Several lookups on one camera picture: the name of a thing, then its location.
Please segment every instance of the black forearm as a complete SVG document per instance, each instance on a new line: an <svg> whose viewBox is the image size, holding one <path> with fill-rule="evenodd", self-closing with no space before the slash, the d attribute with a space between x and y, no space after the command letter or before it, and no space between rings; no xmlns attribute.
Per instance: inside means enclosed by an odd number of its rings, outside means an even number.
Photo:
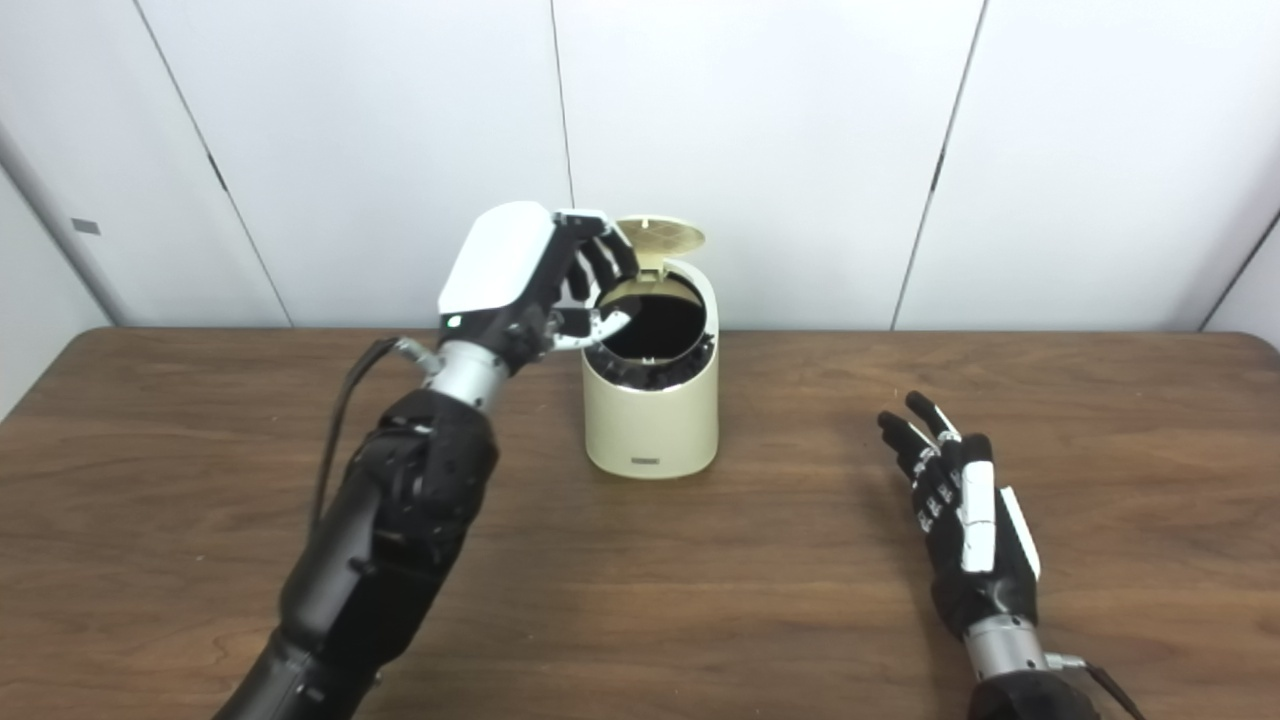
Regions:
<svg viewBox="0 0 1280 720"><path fill-rule="evenodd" d="M348 720L376 674L329 666L276 629L214 720Z"/></svg>
<svg viewBox="0 0 1280 720"><path fill-rule="evenodd" d="M417 633L497 461L475 407L415 391L352 459L280 593L280 624L215 720L347 720Z"/></svg>
<svg viewBox="0 0 1280 720"><path fill-rule="evenodd" d="M1055 673L1027 670L978 683L969 720L1100 720L1089 698Z"/></svg>

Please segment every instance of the white finger segment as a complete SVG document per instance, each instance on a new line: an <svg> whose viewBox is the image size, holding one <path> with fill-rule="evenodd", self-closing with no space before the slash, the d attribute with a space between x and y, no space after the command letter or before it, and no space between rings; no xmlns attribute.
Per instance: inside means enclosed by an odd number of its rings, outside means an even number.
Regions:
<svg viewBox="0 0 1280 720"><path fill-rule="evenodd" d="M960 566L965 573L989 573L996 566L996 466L988 460L969 462L960 478Z"/></svg>
<svg viewBox="0 0 1280 720"><path fill-rule="evenodd" d="M584 347L591 347L593 345L612 337L630 322L631 315L627 315L622 310L613 310L607 318L600 319L600 311L593 309L591 332L586 337L556 334L552 342L552 351L582 350Z"/></svg>
<svg viewBox="0 0 1280 720"><path fill-rule="evenodd" d="M1039 580L1039 552L1036 551L1036 541L1032 539L1032 529L1027 527L1027 518L1023 518L1023 509L1018 505L1018 496L1014 495L1014 488L1007 487L1000 488L1000 497L1005 498L1005 507L1009 510L1009 518L1014 521L1014 529L1018 530L1018 541L1023 543L1027 564L1032 566L1036 579Z"/></svg>

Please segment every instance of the robot wrist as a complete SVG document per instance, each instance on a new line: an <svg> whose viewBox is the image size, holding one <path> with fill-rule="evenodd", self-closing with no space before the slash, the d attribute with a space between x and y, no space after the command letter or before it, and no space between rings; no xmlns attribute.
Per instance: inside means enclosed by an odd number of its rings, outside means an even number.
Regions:
<svg viewBox="0 0 1280 720"><path fill-rule="evenodd" d="M489 415L509 373L507 363L492 350L463 340L447 340L440 346L440 372L428 387Z"/></svg>
<svg viewBox="0 0 1280 720"><path fill-rule="evenodd" d="M1009 673L1050 670L1036 625L1018 615L992 615L964 632L965 650L979 680Z"/></svg>

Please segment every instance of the black fingertip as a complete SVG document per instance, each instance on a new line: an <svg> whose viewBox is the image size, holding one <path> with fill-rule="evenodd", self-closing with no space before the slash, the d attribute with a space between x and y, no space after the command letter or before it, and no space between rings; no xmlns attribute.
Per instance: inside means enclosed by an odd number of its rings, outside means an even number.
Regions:
<svg viewBox="0 0 1280 720"><path fill-rule="evenodd" d="M579 302L586 300L591 296L591 283L586 281L586 270L582 269L582 264L573 258L568 266L568 292Z"/></svg>
<svg viewBox="0 0 1280 720"><path fill-rule="evenodd" d="M897 415L890 414L888 418L884 418L881 429L883 430L881 438L884 443L904 455L918 457L929 446L928 441L911 429L911 423Z"/></svg>
<svg viewBox="0 0 1280 720"><path fill-rule="evenodd" d="M934 405L932 400L924 397L924 395L920 391L915 389L906 393L906 406L910 407L911 411L916 414L919 414L920 411L933 413L933 409L937 407L937 405Z"/></svg>
<svg viewBox="0 0 1280 720"><path fill-rule="evenodd" d="M991 439L982 433L964 436L961 439L961 457L964 457L965 465L969 462L995 461L995 455L991 450Z"/></svg>
<svg viewBox="0 0 1280 720"><path fill-rule="evenodd" d="M881 410L881 414L876 416L876 424L882 428L888 428L892 424L906 423L906 420L899 418L897 415L890 413L888 410Z"/></svg>
<svg viewBox="0 0 1280 720"><path fill-rule="evenodd" d="M613 261L618 264L618 274L625 279L631 279L640 274L640 261L636 260L636 251L617 232L608 232L600 236L600 241L609 249Z"/></svg>
<svg viewBox="0 0 1280 720"><path fill-rule="evenodd" d="M586 241L581 246L581 255L586 264L591 266L595 282L600 286L600 295L604 295L618 286L613 275L613 264L604 258L604 251L594 241Z"/></svg>

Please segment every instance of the black cable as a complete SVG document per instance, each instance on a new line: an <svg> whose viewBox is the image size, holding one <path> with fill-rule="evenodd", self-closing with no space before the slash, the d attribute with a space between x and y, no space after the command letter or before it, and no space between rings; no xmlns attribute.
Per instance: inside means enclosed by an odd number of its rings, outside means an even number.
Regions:
<svg viewBox="0 0 1280 720"><path fill-rule="evenodd" d="M1133 700L1120 688L1120 683L1115 682L1115 678L1102 667L1093 665L1092 662L1084 666L1084 670L1093 678L1093 682L1102 685L1102 689L1107 691L1120 703L1120 707L1125 708L1129 715L1133 715L1135 720L1147 720L1142 716L1142 711Z"/></svg>
<svg viewBox="0 0 1280 720"><path fill-rule="evenodd" d="M338 450L338 437L342 434L342 419L347 414L347 404L351 402L351 393L365 378L365 374L378 364L379 360L390 352L399 338L385 337L375 340L369 350L356 360L356 364L347 370L347 377L342 380L342 388L333 404L333 414L329 416L329 434L324 441L324 452L320 455L320 469L316 471L315 495L311 497L311 521L307 525L307 536L315 533L320 518L324 515L325 489L329 484L329 470L333 468L333 455Z"/></svg>

